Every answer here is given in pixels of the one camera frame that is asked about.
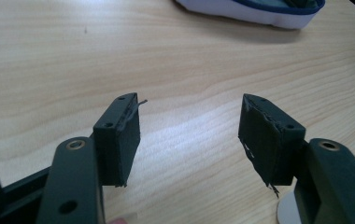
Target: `blue stripe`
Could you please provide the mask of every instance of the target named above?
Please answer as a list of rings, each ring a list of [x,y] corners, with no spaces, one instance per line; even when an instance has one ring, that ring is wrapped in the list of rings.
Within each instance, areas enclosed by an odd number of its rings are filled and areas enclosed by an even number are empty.
[[[244,5],[246,7],[253,7],[262,11],[276,12],[282,14],[292,14],[292,15],[312,15],[317,13],[325,5],[325,0],[316,0],[318,3],[317,7],[314,8],[299,8],[299,7],[270,7],[266,5],[261,5],[250,0],[232,0],[238,4]]]

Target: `screw hole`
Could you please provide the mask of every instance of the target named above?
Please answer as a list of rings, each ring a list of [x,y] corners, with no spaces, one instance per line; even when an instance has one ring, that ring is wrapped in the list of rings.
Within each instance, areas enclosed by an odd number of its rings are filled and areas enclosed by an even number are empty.
[[[332,142],[319,142],[319,145],[323,147],[324,149],[330,150],[330,151],[338,151],[340,150],[340,147]]]
[[[66,145],[66,148],[69,150],[76,150],[76,149],[80,149],[84,146],[85,146],[85,142],[83,140],[74,140],[74,141],[69,142]]]
[[[66,203],[63,203],[59,207],[59,213],[63,215],[67,215],[69,213],[72,213],[76,208],[78,207],[78,203],[76,201],[68,201]]]
[[[104,124],[104,127],[106,127],[106,128],[110,128],[110,127],[112,127],[113,126],[113,123],[105,123]]]

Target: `metal screw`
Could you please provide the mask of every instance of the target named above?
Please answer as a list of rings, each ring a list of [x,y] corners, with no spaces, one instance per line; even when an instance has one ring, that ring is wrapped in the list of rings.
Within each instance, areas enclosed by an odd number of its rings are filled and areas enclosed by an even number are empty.
[[[69,142],[66,145],[66,149],[77,150],[77,149],[80,149],[80,148],[82,148],[84,146],[85,146],[85,141],[83,141],[83,140],[74,140],[74,141]]]
[[[324,149],[329,150],[329,151],[338,151],[338,150],[340,150],[340,147],[338,145],[336,145],[333,142],[328,142],[328,141],[319,142],[319,146],[323,147]]]

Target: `wood grain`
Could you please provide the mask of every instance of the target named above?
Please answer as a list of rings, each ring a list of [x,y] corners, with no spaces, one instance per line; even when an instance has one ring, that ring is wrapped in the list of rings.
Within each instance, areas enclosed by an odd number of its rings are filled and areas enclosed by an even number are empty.
[[[237,138],[242,95],[355,154],[355,6],[329,1],[286,31],[170,0],[0,1],[2,184],[49,166],[59,143],[89,135],[132,91],[149,100],[142,141],[128,187],[104,188],[107,220],[277,223],[278,199]]]

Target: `wooden table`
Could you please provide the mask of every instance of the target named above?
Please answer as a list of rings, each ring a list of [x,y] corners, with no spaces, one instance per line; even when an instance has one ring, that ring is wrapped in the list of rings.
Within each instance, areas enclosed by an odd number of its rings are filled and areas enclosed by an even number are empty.
[[[355,154],[355,6],[328,1],[286,31],[165,1],[0,1],[0,180],[50,166],[118,96],[138,92],[142,140],[106,220],[276,223],[278,198],[238,138],[243,93]],[[281,195],[293,187],[280,187]]]

